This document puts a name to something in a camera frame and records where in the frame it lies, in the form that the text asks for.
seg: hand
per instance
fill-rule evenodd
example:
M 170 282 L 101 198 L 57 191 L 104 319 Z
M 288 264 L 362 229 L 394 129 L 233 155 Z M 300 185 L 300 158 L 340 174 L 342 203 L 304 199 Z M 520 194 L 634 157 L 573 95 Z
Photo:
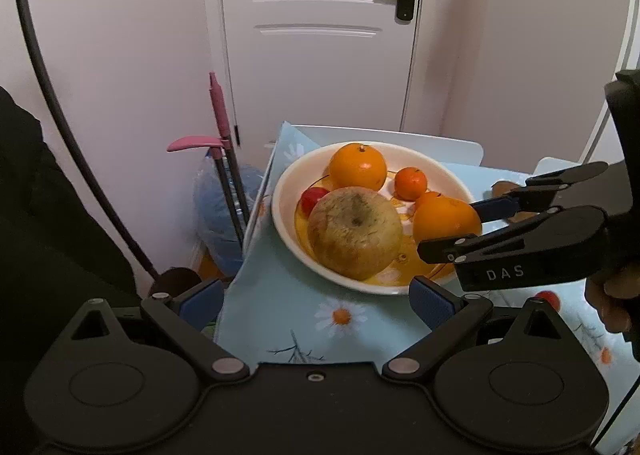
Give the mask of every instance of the hand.
M 640 295 L 640 263 L 632 263 L 603 283 L 598 275 L 587 279 L 584 298 L 598 311 L 600 320 L 611 333 L 631 329 L 631 317 L 623 307 L 623 300 Z

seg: plastic bag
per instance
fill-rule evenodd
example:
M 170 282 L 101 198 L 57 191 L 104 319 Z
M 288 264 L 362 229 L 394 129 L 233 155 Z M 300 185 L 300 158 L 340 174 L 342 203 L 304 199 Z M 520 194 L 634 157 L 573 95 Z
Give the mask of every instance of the plastic bag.
M 226 175 L 232 185 L 228 164 L 225 161 Z M 261 172 L 249 165 L 240 166 L 240 177 L 244 185 L 249 209 L 254 207 L 255 198 L 262 181 Z M 226 206 L 225 196 L 218 178 L 213 159 L 207 154 L 196 174 L 193 197 L 196 208 L 197 233 L 209 250 L 211 258 L 225 276 L 235 276 L 242 265 L 242 244 L 238 242 L 231 216 Z M 240 205 L 236 200 L 236 213 L 244 226 Z

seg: red tomato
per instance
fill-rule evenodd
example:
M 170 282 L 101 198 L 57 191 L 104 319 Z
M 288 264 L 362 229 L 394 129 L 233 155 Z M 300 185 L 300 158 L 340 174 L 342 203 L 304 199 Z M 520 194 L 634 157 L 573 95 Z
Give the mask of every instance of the red tomato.
M 553 307 L 556 312 L 560 312 L 560 298 L 553 291 L 540 291 L 536 296 L 536 298 L 542 298 L 549 302 L 549 305 Z
M 300 209 L 308 217 L 318 201 L 328 193 L 326 188 L 307 188 L 300 197 Z

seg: black cable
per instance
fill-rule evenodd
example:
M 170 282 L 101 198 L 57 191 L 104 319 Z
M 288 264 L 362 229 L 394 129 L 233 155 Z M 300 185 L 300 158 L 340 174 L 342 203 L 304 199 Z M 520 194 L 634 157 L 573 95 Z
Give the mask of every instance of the black cable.
M 638 390 L 638 387 L 640 387 L 640 375 L 638 376 L 638 378 L 636 379 L 636 382 L 633 384 L 633 386 L 629 389 L 629 391 L 626 393 L 625 398 L 620 401 L 620 404 L 618 405 L 618 407 L 616 408 L 616 411 L 613 412 L 613 415 L 609 418 L 609 420 L 607 421 L 607 424 L 605 425 L 605 427 L 600 431 L 600 433 L 598 434 L 598 436 L 596 437 L 596 440 L 593 441 L 593 443 L 591 444 L 592 447 L 596 447 L 596 445 L 602 440 L 602 438 L 607 434 L 607 431 L 610 430 L 611 426 L 613 426 L 613 423 L 616 422 L 616 419 L 618 418 L 618 416 L 622 413 L 622 410 L 625 408 L 626 403 L 628 403 L 631 398 L 634 396 L 634 394 L 636 393 L 636 390 Z
M 53 121 L 60 131 L 62 140 L 65 142 L 66 148 L 68 148 L 68 151 L 71 154 L 71 158 L 73 158 L 78 170 L 80 170 L 80 174 L 82 174 L 82 177 L 89 186 L 89 190 L 94 194 L 98 204 L 100 204 L 100 207 L 106 213 L 114 228 L 116 228 L 116 231 L 124 239 L 127 247 L 131 250 L 131 253 L 133 253 L 133 256 L 136 257 L 136 260 L 139 261 L 140 265 L 144 267 L 145 271 L 149 273 L 154 280 L 158 279 L 158 272 L 151 263 L 151 260 L 147 258 L 142 251 L 142 248 L 140 248 L 138 243 L 131 236 L 122 220 L 120 220 L 120 217 L 118 217 L 116 210 L 113 209 L 109 199 L 107 199 L 104 191 L 100 188 L 100 184 L 98 184 L 97 179 L 94 177 L 94 173 L 91 171 L 91 168 L 89 168 L 89 164 L 82 155 L 80 147 L 71 132 L 71 128 L 66 121 L 65 114 L 62 111 L 58 97 L 53 90 L 53 85 L 49 79 L 49 74 L 47 73 L 44 60 L 42 59 L 40 45 L 38 44 L 35 28 L 33 27 L 31 10 L 29 9 L 29 0 L 15 0 L 15 3 L 18 7 L 18 16 L 20 18 L 20 26 L 22 28 L 22 35 L 24 36 L 24 43 L 27 46 L 27 51 L 31 58 L 31 65 L 33 65 L 33 71 L 38 79 L 42 96 L 47 102 L 47 107 L 49 107 Z

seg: white door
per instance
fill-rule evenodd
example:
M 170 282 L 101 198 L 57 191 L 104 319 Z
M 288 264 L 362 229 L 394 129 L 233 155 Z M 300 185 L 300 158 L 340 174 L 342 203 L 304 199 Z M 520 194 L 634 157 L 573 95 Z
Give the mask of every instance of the white door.
M 264 166 L 283 120 L 400 129 L 416 16 L 396 19 L 396 0 L 223 0 L 223 11 L 244 160 Z

